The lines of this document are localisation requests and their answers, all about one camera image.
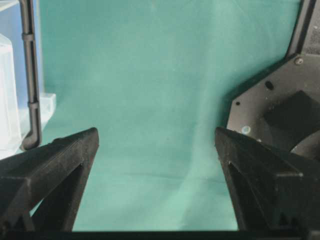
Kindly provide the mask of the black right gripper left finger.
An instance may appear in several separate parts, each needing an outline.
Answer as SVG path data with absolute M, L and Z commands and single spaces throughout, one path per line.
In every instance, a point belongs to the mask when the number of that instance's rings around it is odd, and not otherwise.
M 71 231 L 99 148 L 95 127 L 0 161 L 0 231 Z

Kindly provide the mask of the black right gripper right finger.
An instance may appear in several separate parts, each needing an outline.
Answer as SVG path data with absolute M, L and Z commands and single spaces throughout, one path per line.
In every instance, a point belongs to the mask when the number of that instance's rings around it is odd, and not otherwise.
M 320 229 L 320 163 L 223 127 L 215 147 L 240 230 Z

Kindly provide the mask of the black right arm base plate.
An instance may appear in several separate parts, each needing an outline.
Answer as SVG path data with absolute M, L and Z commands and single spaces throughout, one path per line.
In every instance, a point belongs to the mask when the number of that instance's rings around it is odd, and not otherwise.
M 284 60 L 233 100 L 227 128 L 263 144 L 319 160 L 319 1 L 302 2 Z

